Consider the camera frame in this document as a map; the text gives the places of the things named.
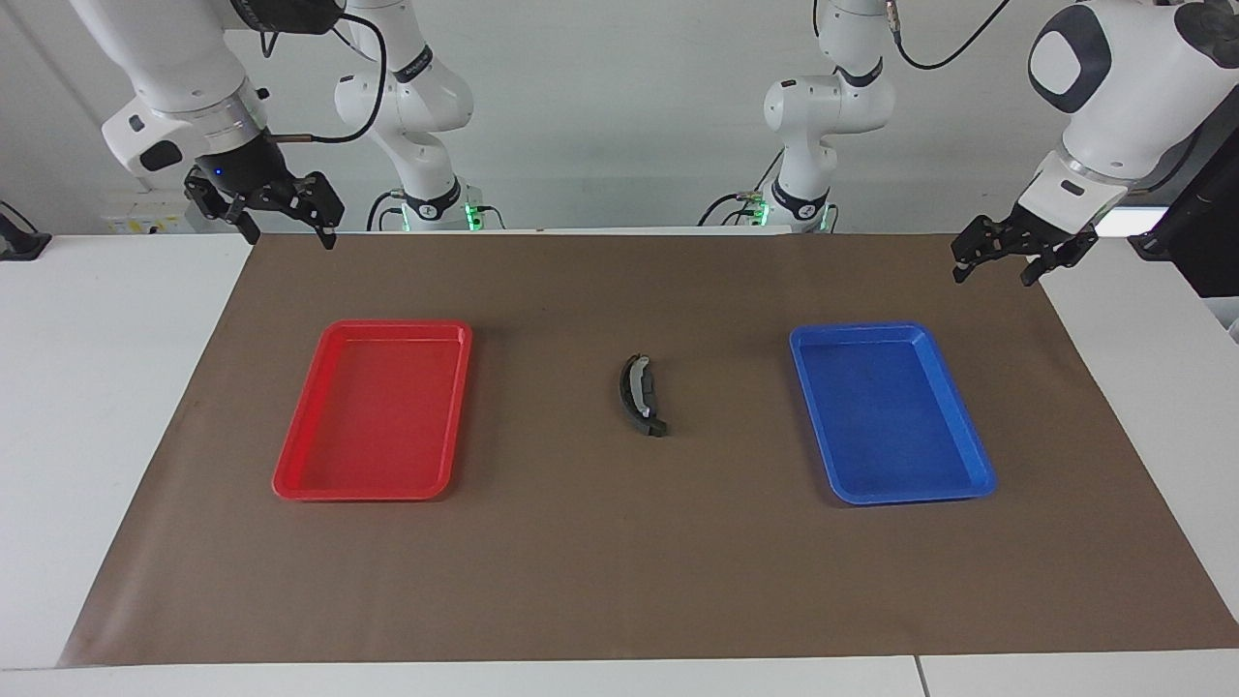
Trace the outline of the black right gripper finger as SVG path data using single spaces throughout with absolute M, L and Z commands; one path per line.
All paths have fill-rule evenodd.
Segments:
M 227 225 L 234 227 L 248 244 L 259 241 L 260 229 L 245 207 L 245 199 L 225 199 L 202 170 L 190 170 L 186 173 L 183 193 L 198 208 L 199 215 L 208 222 L 225 222 Z
M 311 227 L 325 250 L 337 243 L 337 228 L 344 219 L 344 203 L 323 172 L 311 172 L 295 180 L 295 217 Z

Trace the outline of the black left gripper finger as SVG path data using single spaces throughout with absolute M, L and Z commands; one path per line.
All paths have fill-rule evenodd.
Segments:
M 974 218 L 952 240 L 952 256 L 954 258 L 952 277 L 957 284 L 964 284 L 980 264 L 991 260 L 996 230 L 997 225 L 991 218 Z
M 1070 241 L 1058 244 L 1057 248 L 1041 248 L 1022 270 L 1021 284 L 1023 287 L 1031 287 L 1054 269 L 1075 266 L 1092 248 L 1097 246 L 1097 241 L 1099 236 L 1075 236 Z

